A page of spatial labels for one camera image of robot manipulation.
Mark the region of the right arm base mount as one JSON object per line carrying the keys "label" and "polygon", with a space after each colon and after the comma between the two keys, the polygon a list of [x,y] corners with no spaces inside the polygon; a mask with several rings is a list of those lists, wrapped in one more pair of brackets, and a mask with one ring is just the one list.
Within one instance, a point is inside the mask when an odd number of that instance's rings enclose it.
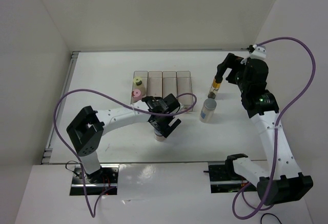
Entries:
{"label": "right arm base mount", "polygon": [[223,161],[209,162],[203,172],[209,177],[211,193],[237,193],[248,183],[241,176],[231,177]]}

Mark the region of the pink cap spice bottle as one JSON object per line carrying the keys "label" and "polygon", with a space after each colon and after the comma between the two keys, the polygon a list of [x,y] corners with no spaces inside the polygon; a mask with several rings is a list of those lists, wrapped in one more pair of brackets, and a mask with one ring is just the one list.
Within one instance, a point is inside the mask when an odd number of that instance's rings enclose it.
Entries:
{"label": "pink cap spice bottle", "polygon": [[137,102],[142,99],[142,91],[140,89],[132,90],[132,101]]}

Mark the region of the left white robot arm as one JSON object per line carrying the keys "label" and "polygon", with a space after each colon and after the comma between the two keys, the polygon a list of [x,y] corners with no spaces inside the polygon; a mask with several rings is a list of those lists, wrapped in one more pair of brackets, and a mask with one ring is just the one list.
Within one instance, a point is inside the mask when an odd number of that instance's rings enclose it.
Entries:
{"label": "left white robot arm", "polygon": [[169,94],[165,98],[146,96],[127,108],[98,111],[91,106],[82,108],[66,131],[84,167],[85,179],[99,183],[105,176],[96,152],[103,135],[128,125],[149,123],[156,134],[167,138],[181,123],[177,119],[170,125],[172,114],[180,107],[178,99]]}

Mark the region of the gold black cap bottle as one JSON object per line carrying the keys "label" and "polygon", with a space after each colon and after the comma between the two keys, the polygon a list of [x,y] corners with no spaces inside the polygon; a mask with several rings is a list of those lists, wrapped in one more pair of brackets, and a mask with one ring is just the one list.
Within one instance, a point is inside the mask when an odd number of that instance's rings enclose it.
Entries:
{"label": "gold black cap bottle", "polygon": [[216,81],[216,79],[213,79],[213,82],[211,84],[211,87],[210,87],[210,90],[208,93],[208,98],[215,99],[220,86],[221,86],[221,83],[218,83]]}

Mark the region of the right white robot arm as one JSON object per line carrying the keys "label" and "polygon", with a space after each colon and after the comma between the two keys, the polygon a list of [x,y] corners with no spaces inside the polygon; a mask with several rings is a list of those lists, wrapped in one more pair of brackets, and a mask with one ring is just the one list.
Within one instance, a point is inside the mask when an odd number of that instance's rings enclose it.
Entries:
{"label": "right white robot arm", "polygon": [[267,90],[267,64],[261,59],[242,59],[229,53],[217,66],[214,82],[221,83],[227,69],[231,72],[226,81],[238,86],[241,103],[260,136],[272,169],[267,172],[247,155],[234,154],[225,160],[226,177],[246,179],[256,187],[265,206],[300,200],[312,188],[313,180],[303,175],[287,142],[280,122],[282,112],[274,94]]}

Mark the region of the yellow cap spice bottle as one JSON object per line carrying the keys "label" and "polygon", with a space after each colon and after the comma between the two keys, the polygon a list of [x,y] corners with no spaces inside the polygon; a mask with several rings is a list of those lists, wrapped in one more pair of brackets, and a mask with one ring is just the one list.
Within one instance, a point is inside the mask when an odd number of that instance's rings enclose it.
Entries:
{"label": "yellow cap spice bottle", "polygon": [[137,76],[133,79],[133,89],[140,89],[143,96],[146,94],[146,88],[141,77]]}

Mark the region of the red label spice jar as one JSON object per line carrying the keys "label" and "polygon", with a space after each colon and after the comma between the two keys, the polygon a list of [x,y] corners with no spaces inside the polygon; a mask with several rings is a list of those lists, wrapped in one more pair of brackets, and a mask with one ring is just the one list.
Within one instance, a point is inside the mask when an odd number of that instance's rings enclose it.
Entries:
{"label": "red label spice jar", "polygon": [[163,142],[166,140],[166,138],[156,129],[154,130],[154,137],[159,142]]}

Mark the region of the silver lid blue label jar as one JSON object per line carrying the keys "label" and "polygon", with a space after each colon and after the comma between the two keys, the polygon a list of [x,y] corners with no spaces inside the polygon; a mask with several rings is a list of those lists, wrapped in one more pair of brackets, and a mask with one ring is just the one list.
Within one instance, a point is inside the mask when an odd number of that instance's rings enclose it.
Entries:
{"label": "silver lid blue label jar", "polygon": [[202,106],[202,110],[200,112],[200,118],[199,118],[200,121],[203,123],[208,123],[211,120],[216,107],[217,107],[216,100],[214,100],[212,98],[207,98],[203,102],[203,106]]}

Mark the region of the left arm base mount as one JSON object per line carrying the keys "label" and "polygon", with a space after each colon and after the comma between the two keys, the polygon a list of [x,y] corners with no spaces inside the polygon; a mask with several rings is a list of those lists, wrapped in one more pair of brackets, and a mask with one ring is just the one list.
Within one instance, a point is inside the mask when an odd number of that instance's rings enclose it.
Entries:
{"label": "left arm base mount", "polygon": [[70,160],[65,164],[65,169],[73,174],[70,196],[84,195],[84,186],[87,195],[117,194],[119,164],[102,164],[99,171],[87,174],[86,171],[82,172],[80,164]]}

